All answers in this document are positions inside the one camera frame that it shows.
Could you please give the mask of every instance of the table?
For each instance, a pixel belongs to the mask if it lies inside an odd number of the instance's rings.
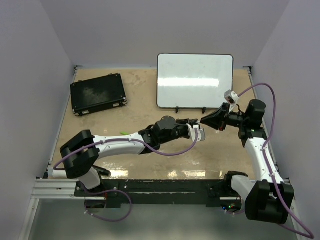
[[[200,119],[210,114],[208,109],[174,109],[157,107],[157,70],[156,69],[79,69],[75,82],[120,73],[128,99],[127,106],[105,110],[82,117],[72,113],[69,100],[61,132],[57,141],[52,163],[61,159],[60,147],[82,130],[91,130],[93,135],[119,136],[120,132],[135,133],[159,121],[163,116],[175,119]],[[251,86],[248,72],[235,69],[233,90],[240,93]],[[239,101],[245,111],[255,95],[252,90]],[[252,162],[238,138],[238,129],[227,126],[223,132],[203,125],[206,140],[198,142],[189,152],[179,156],[161,156],[155,153],[145,155],[118,155],[99,159],[96,165],[111,171],[112,179],[223,179],[228,171],[245,172],[255,178]],[[163,144],[160,150],[174,153],[192,144],[190,139],[178,139]]]

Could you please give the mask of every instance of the black case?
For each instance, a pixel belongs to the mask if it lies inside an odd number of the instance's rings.
[[[127,105],[121,75],[110,74],[70,85],[72,111],[77,116]]]

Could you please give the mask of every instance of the purple hose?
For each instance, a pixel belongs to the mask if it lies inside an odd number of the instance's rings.
[[[156,153],[156,154],[159,154],[159,155],[162,155],[162,156],[178,156],[178,155],[181,155],[181,154],[184,154],[186,152],[188,152],[189,150],[191,150],[197,143],[198,141],[198,136],[199,136],[199,133],[198,133],[198,130],[195,129],[195,139],[193,141],[193,143],[185,150],[182,150],[182,151],[179,151],[179,152],[174,152],[174,153],[163,153],[163,152],[160,152],[160,151],[157,151],[155,150],[154,148],[152,148],[150,145],[148,145],[147,143],[145,143],[144,141],[141,141],[139,139],[130,139],[130,138],[114,138],[114,139],[108,139],[108,140],[105,140],[105,141],[98,141],[98,142],[95,142],[95,143],[91,143],[87,146],[83,146],[71,153],[69,153],[67,156],[63,157],[60,161],[58,161],[54,166],[53,166],[53,169],[54,170],[65,170],[64,168],[57,168],[61,163],[63,163],[65,160],[67,160],[68,158],[70,158],[71,156],[85,150],[85,149],[89,149],[89,148],[92,148],[96,145],[100,145],[100,144],[103,144],[103,143],[110,143],[110,142],[121,142],[121,141],[125,141],[125,142],[138,142],[138,143],[141,143],[143,144],[146,148],[150,149],[152,152]],[[93,214],[92,212],[90,212],[88,209],[87,209],[87,206],[86,204],[84,204],[84,208],[85,210],[92,216],[92,217],[95,217],[97,219],[100,219],[100,220],[103,220],[103,221],[106,221],[106,222],[120,222],[124,219],[126,219],[131,211],[132,211],[132,207],[133,207],[133,204],[132,204],[132,201],[131,201],[131,198],[129,197],[129,195],[127,193],[125,193],[124,191],[121,191],[121,190],[115,190],[115,189],[111,189],[111,190],[106,190],[106,191],[102,191],[102,192],[95,192],[95,193],[92,193],[92,192],[89,192],[85,185],[81,182],[81,185],[82,185],[82,188],[84,189],[84,191],[89,194],[89,195],[100,195],[100,194],[105,194],[105,193],[114,193],[114,192],[117,192],[117,193],[121,193],[123,195],[125,195],[128,200],[129,200],[129,203],[130,203],[130,209],[129,211],[127,212],[127,214],[119,219],[109,219],[109,218],[106,218],[106,217],[103,217],[103,216],[99,216],[99,215],[96,215],[96,214]]]
[[[264,85],[264,86],[267,86],[271,92],[272,92],[272,97],[273,97],[273,114],[272,114],[272,122],[271,122],[271,129],[270,129],[270,134],[269,134],[269,137],[267,138],[267,140],[265,141],[265,143],[263,144],[262,146],[262,153],[263,153],[263,157],[264,157],[264,160],[265,160],[265,163],[268,167],[268,170],[270,172],[270,174],[272,175],[274,172],[272,171],[272,167],[268,161],[268,157],[267,157],[267,153],[266,153],[266,146],[267,144],[270,142],[270,139],[271,137],[273,136],[274,134],[274,125],[275,125],[275,117],[276,117],[276,95],[275,95],[275,91],[273,90],[273,88],[267,84],[267,83],[257,83],[255,85],[252,85],[251,87],[247,88],[246,90],[244,90],[242,93],[240,93],[238,96],[242,96],[243,94],[245,94],[246,92],[248,92],[250,89],[253,89],[257,86],[261,86],[261,85]],[[287,204],[285,203],[285,200],[283,199],[282,195],[281,195],[281,192],[280,192],[280,189],[278,187],[278,184],[277,184],[277,181],[276,181],[276,178],[275,176],[272,175],[272,181],[273,181],[273,184],[274,184],[274,187],[275,187],[275,191],[278,195],[278,198],[280,199],[280,202],[282,203],[284,209],[290,214],[290,216],[308,233],[303,233],[303,232],[300,232],[300,231],[297,231],[295,229],[292,229],[288,226],[285,226],[285,225],[279,225],[280,227],[284,228],[284,229],[287,229],[291,232],[294,232],[296,234],[299,234],[301,236],[304,236],[308,239],[314,239],[315,238],[315,235],[311,232],[311,230],[290,210],[290,208],[287,206]]]

